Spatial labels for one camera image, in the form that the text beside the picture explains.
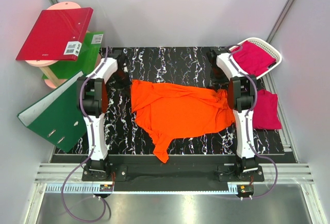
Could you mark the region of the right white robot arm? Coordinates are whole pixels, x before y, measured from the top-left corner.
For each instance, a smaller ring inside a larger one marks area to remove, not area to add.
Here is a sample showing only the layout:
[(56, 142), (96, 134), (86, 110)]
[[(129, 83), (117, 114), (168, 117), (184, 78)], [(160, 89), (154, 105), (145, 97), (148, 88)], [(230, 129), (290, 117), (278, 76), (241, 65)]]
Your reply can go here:
[(229, 80), (227, 103), (233, 111), (237, 131), (234, 175), (238, 180), (245, 181), (258, 170), (252, 126), (257, 102), (257, 80), (256, 76), (249, 75), (234, 60), (234, 54), (242, 50), (242, 46), (236, 47), (237, 50), (234, 52), (228, 47), (212, 47), (206, 55), (214, 76), (220, 78), (224, 75)]

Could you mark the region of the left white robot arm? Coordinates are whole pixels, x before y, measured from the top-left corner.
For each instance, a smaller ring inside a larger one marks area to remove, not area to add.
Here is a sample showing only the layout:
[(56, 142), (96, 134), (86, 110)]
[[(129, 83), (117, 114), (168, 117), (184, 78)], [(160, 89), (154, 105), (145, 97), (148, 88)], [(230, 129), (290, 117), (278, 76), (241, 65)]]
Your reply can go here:
[(104, 131), (109, 104), (106, 83), (113, 77), (118, 90), (128, 91), (131, 80), (126, 63), (127, 55), (123, 51), (105, 51), (99, 65), (87, 76), (77, 79), (77, 107), (82, 112), (89, 143), (84, 173), (93, 173), (101, 181), (111, 176)]

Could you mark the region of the orange t shirt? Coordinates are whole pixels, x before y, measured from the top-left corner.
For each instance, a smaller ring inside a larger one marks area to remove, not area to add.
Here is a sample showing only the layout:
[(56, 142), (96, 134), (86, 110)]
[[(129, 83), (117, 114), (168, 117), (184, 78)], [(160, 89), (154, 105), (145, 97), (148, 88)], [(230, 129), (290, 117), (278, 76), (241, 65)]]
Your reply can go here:
[(135, 122), (151, 137), (153, 154), (162, 163), (168, 161), (174, 139), (217, 133), (235, 123), (225, 90), (137, 79), (130, 90)]

